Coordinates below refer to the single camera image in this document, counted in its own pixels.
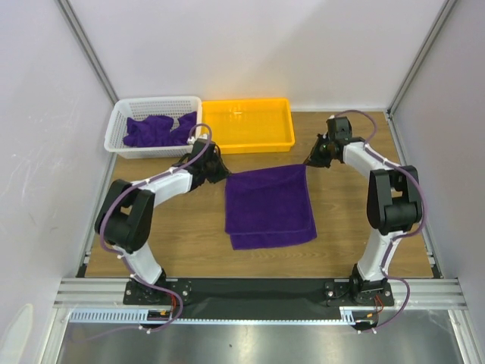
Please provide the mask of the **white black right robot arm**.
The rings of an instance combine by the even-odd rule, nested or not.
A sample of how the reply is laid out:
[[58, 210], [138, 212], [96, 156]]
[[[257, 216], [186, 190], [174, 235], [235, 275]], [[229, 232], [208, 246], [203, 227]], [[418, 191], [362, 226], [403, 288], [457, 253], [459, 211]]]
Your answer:
[[418, 172], [411, 165], [389, 161], [371, 147], [369, 139], [354, 136], [344, 112], [327, 119], [327, 132], [317, 136], [305, 164], [329, 168], [334, 160], [368, 179], [366, 213], [371, 233], [343, 297], [359, 306], [376, 303], [387, 291], [389, 265], [397, 246], [413, 235], [415, 224], [423, 223]]

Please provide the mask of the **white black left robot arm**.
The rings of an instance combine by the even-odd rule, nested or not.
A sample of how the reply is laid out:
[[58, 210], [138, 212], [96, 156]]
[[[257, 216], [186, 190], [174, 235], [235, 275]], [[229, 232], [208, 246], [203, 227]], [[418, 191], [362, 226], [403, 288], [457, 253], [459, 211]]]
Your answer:
[[140, 181], [118, 179], [109, 187], [94, 230], [102, 248], [115, 253], [130, 277], [141, 284], [139, 292], [148, 302], [160, 303], [166, 294], [177, 297], [168, 288], [166, 273], [149, 246], [155, 208], [206, 181], [215, 184], [229, 176], [217, 144], [198, 138], [191, 152], [168, 170]]

